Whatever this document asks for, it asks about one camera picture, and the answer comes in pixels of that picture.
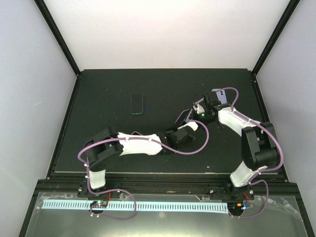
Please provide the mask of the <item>lavender phone case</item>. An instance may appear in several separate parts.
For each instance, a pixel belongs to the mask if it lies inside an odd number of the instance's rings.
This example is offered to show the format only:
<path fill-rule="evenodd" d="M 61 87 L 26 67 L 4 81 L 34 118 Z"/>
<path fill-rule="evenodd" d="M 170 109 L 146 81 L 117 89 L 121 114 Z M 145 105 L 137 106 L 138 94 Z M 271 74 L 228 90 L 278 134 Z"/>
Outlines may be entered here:
<path fill-rule="evenodd" d="M 212 89 L 212 92 L 216 93 L 217 98 L 221 102 L 221 104 L 227 104 L 227 97 L 226 97 L 225 90 L 223 90 L 223 89 Z"/>

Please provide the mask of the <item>teal phone without case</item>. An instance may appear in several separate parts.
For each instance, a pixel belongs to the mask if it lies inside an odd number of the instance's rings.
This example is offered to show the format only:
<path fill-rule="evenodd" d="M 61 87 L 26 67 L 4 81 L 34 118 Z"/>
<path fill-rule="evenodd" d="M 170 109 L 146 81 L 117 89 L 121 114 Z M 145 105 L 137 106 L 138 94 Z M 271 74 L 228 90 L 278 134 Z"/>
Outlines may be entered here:
<path fill-rule="evenodd" d="M 132 115 L 140 115 L 144 111 L 144 97 L 143 93 L 132 93 L 131 94 L 131 109 Z"/>

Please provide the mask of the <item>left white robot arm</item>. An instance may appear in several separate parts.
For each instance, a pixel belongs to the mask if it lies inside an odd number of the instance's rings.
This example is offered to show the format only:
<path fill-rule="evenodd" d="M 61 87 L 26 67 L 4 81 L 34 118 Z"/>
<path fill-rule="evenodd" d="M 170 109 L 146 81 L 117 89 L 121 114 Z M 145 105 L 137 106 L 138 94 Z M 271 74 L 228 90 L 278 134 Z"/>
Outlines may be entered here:
<path fill-rule="evenodd" d="M 105 173 L 107 166 L 120 156 L 146 154 L 149 156 L 169 155 L 195 139 L 198 129 L 196 122 L 152 135 L 131 135 L 107 128 L 91 141 L 82 153 L 89 167 L 88 190 L 95 197 L 101 197 L 106 191 Z"/>

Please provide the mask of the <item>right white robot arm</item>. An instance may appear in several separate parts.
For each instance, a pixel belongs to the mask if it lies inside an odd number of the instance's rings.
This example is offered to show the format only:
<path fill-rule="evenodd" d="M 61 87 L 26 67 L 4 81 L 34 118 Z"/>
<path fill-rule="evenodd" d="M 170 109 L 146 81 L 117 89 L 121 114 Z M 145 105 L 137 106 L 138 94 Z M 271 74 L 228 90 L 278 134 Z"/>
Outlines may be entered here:
<path fill-rule="evenodd" d="M 277 141 L 274 126 L 270 122 L 261 123 L 239 112 L 234 103 L 227 103 L 225 91 L 214 89 L 217 100 L 212 101 L 210 94 L 193 103 L 190 118 L 205 124 L 216 121 L 229 127 L 241 137 L 242 162 L 230 174 L 224 186 L 229 199 L 236 199 L 254 178 L 262 172 L 279 170 L 284 162 L 284 154 Z"/>

